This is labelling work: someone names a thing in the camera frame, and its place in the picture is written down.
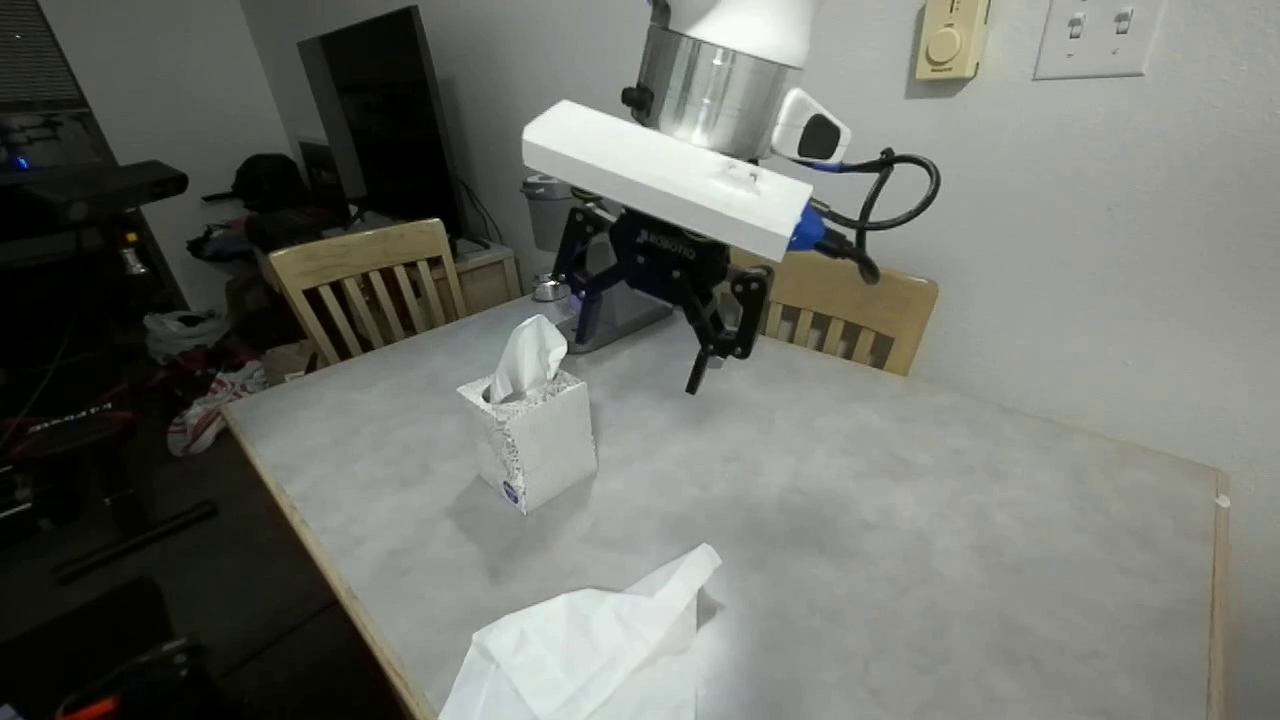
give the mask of floor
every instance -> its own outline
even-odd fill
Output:
[[[168,460],[160,424],[140,428],[128,468],[148,480],[160,516],[196,500],[220,512],[72,584],[56,584],[52,564],[108,540],[96,504],[68,528],[0,544],[0,640],[152,576],[176,632],[208,648],[216,684],[244,716],[396,716],[388,680],[232,436],[204,456]]]

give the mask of table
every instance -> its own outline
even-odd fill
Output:
[[[760,340],[684,396],[668,320],[572,368],[600,476],[516,516],[452,392],[528,300],[248,396],[228,420],[404,704],[432,716],[468,636],[716,544],[700,716],[1224,712],[1212,468]]]

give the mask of white wall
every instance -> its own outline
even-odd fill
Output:
[[[396,0],[244,0],[292,132],[316,132],[296,40]],[[528,248],[520,124],[616,108],[644,0],[424,4],[464,172]],[[920,0],[828,0],[808,88],[880,144],[940,160],[944,200],[876,248],[940,276],[920,376],[1236,476],[1236,704],[1280,708],[1280,4],[1168,0],[1144,80],[1036,84],[1048,0],[996,0],[984,76],[908,84]],[[824,184],[832,204],[860,192]]]
[[[252,32],[236,0],[40,0],[120,164],[164,160],[192,176],[144,216],[192,308],[224,304],[224,272],[188,240],[240,208],[200,196],[232,188],[252,152],[288,152]]]

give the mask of tissue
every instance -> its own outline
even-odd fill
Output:
[[[628,592],[568,592],[480,628],[440,720],[692,716],[696,592],[716,568],[700,544]]]
[[[476,468],[520,512],[596,476],[588,384],[564,372],[568,340],[548,316],[528,316],[492,376],[460,384],[476,424]]]

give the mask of wooden chair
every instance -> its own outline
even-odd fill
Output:
[[[440,220],[292,244],[268,260],[324,364],[468,312]],[[440,304],[436,276],[444,280],[452,316]]]
[[[932,304],[936,280],[864,284],[848,260],[796,252],[772,276],[764,336],[908,376]]]

